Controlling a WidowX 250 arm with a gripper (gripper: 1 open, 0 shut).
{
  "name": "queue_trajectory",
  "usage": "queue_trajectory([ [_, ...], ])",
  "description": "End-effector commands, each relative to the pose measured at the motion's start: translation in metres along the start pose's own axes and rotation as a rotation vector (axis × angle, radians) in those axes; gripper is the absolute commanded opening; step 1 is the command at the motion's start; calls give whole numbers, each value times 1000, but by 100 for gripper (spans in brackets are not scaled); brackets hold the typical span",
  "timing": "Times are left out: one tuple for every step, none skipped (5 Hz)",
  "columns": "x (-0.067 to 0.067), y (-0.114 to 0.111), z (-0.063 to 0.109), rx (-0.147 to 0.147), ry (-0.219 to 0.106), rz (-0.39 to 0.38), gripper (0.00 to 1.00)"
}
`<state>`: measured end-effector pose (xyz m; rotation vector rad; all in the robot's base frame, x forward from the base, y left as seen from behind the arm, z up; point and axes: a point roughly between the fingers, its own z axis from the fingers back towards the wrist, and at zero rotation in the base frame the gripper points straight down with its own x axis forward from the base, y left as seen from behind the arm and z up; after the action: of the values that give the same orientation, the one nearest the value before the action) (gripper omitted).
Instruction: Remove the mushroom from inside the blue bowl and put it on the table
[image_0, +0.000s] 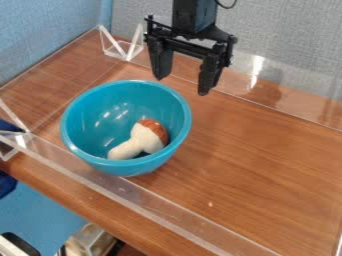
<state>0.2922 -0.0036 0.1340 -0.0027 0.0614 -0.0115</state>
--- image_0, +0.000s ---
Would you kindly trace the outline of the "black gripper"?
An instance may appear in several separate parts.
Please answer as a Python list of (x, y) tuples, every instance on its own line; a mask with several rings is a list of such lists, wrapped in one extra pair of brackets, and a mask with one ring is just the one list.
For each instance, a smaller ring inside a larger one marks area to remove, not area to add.
[(207, 95), (216, 86), (223, 68), (231, 65), (237, 38), (221, 31), (215, 24), (209, 24), (199, 32), (191, 32), (161, 24), (152, 15), (145, 17), (145, 22), (144, 42), (155, 78), (161, 80), (169, 75), (175, 52), (201, 59), (197, 94)]

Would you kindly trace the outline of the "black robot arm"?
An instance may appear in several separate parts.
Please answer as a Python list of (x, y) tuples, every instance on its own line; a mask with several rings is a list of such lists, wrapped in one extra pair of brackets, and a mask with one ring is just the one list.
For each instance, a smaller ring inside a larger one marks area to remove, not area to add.
[(156, 21), (148, 14), (144, 42), (149, 63), (157, 80), (172, 71), (173, 53), (203, 60), (197, 79), (197, 94), (204, 96), (216, 86), (221, 71), (232, 63), (232, 50), (237, 38), (216, 27), (217, 7), (231, 9), (219, 0), (173, 0), (171, 24)]

